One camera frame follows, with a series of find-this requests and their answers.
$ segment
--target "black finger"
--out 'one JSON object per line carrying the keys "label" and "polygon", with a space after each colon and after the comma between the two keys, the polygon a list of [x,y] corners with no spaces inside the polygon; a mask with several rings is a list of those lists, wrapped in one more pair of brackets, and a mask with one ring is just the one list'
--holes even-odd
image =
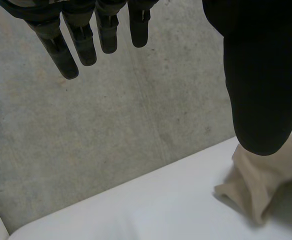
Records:
{"label": "black finger", "polygon": [[234,129],[258,155],[277,152],[292,131],[292,15],[284,18],[268,22],[262,33],[224,39]]}
{"label": "black finger", "polygon": [[79,74],[77,65],[60,30],[60,18],[46,22],[30,22],[28,25],[36,32],[51,59],[66,79],[76,78]]}
{"label": "black finger", "polygon": [[129,0],[129,26],[132,44],[136,48],[144,47],[148,41],[148,23],[150,9],[158,0]]}
{"label": "black finger", "polygon": [[117,49],[117,13],[127,0],[97,0],[95,14],[101,49],[112,54]]}
{"label": "black finger", "polygon": [[94,0],[65,2],[62,15],[81,63],[91,66],[97,61],[90,19],[95,9]]}

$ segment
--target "concrete wall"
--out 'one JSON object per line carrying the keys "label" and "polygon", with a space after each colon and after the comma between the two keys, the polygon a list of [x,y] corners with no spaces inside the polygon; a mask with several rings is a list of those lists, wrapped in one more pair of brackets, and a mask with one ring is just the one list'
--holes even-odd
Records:
{"label": "concrete wall", "polygon": [[119,14],[118,50],[61,77],[21,20],[0,8],[0,216],[22,225],[234,136],[223,40],[199,0],[161,0],[146,47]]}

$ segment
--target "beige cloth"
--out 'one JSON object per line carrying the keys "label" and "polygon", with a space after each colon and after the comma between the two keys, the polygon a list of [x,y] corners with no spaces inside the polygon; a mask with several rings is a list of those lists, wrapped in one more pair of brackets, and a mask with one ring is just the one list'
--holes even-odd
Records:
{"label": "beige cloth", "polygon": [[263,224],[275,194],[292,182],[292,135],[273,155],[258,156],[238,145],[232,159],[234,166],[215,193],[226,195],[254,222]]}

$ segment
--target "crumpled cloth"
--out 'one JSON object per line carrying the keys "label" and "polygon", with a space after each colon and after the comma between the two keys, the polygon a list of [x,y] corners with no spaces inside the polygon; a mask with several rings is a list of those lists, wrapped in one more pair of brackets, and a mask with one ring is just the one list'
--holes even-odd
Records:
{"label": "crumpled cloth", "polygon": [[215,186],[215,193],[226,195],[255,223],[264,224],[274,197],[292,182],[292,135],[269,156],[253,154],[239,144],[232,159],[233,168],[224,184]]}

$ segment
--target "robotic hand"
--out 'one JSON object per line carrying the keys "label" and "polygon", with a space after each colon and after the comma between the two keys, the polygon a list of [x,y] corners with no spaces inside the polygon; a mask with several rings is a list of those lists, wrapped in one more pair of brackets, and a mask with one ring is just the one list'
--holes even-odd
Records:
{"label": "robotic hand", "polygon": [[[141,48],[148,40],[150,9],[158,0],[129,0],[129,23],[132,43]],[[51,59],[66,79],[76,78],[77,65],[60,30],[60,13],[67,25],[81,63],[97,61],[90,19],[95,11],[102,51],[117,49],[117,13],[127,0],[0,0],[11,15],[23,19],[35,31]]]}
{"label": "robotic hand", "polygon": [[[150,9],[158,0],[128,0],[135,47],[148,39]],[[126,0],[0,0],[10,14],[36,32],[61,74],[78,68],[61,34],[65,19],[80,61],[96,62],[89,24],[95,10],[102,50],[117,48],[116,14]],[[233,124],[241,145],[271,155],[292,131],[292,0],[203,0],[208,21],[224,36],[224,72]]]}

